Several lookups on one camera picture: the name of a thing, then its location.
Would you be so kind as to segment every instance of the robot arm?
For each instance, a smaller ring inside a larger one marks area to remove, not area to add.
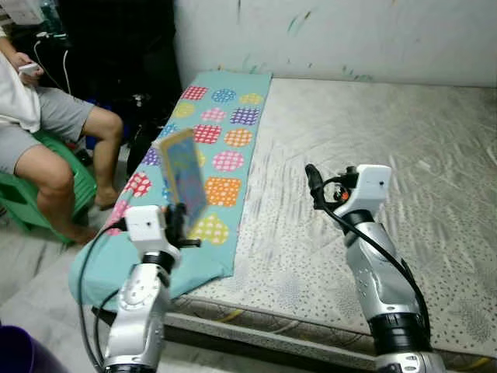
[[[345,173],[325,182],[313,165],[307,165],[305,171],[314,208],[334,218],[345,235],[347,264],[374,338],[377,371],[446,372],[429,343],[428,312],[420,290],[383,225],[374,221],[387,196],[391,169],[347,167]],[[335,183],[334,202],[325,200],[328,183]]]
[[[117,295],[117,316],[104,354],[105,373],[154,373],[163,348],[169,276],[181,260],[177,248],[200,246],[183,238],[184,205],[164,216],[157,206],[132,207],[125,219],[142,260]]]

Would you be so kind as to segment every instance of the hand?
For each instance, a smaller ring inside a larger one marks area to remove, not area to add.
[[[21,52],[16,52],[11,60],[10,60],[12,66],[18,71],[21,66],[24,66],[25,64],[31,64],[33,60],[28,56],[27,54],[21,53]],[[44,74],[45,71],[43,71],[42,68],[38,68],[34,72],[34,76],[30,76],[27,74],[21,74],[21,82],[25,85],[38,85],[38,81],[40,80],[40,76]]]

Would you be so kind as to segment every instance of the white wall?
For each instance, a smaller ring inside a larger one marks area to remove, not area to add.
[[[496,84],[497,0],[176,0],[176,27],[184,85],[219,67]]]

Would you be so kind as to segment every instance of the patterned mattress cover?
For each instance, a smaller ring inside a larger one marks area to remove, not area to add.
[[[304,165],[328,177],[350,164],[380,163],[393,176],[378,220],[426,297],[433,346],[448,368],[497,371],[495,102],[495,89],[274,79],[235,275],[183,295],[169,322],[218,325],[219,333],[207,333],[233,339],[225,324],[268,332],[262,340],[273,338],[276,349],[280,340],[281,350],[285,337],[316,350],[338,347],[354,354],[350,366],[372,368],[355,355],[374,350],[342,234],[312,210]]]

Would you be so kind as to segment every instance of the white shirt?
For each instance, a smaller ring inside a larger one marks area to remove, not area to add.
[[[0,26],[0,37],[6,37]],[[40,101],[31,86],[25,86],[10,64],[0,52],[0,126],[20,124],[29,132],[40,129]]]

